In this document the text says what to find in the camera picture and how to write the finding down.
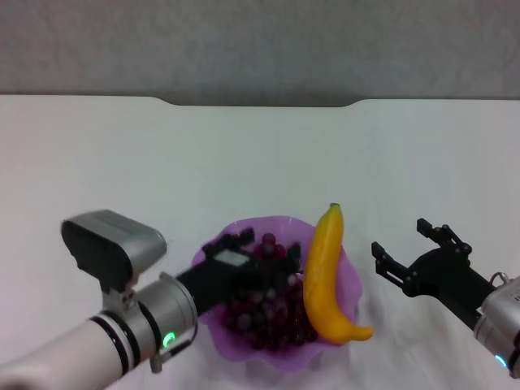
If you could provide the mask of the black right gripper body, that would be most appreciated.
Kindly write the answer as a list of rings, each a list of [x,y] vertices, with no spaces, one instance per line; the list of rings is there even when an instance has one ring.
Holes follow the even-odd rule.
[[[470,267],[463,255],[433,249],[419,257],[405,277],[405,295],[437,299],[469,329],[475,329],[481,314],[478,308],[496,290]]]

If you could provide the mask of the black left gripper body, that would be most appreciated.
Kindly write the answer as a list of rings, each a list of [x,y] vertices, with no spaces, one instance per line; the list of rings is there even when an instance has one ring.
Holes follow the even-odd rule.
[[[262,292],[284,281],[280,264],[250,258],[237,266],[206,259],[178,276],[188,290],[198,315],[225,303],[239,291]]]

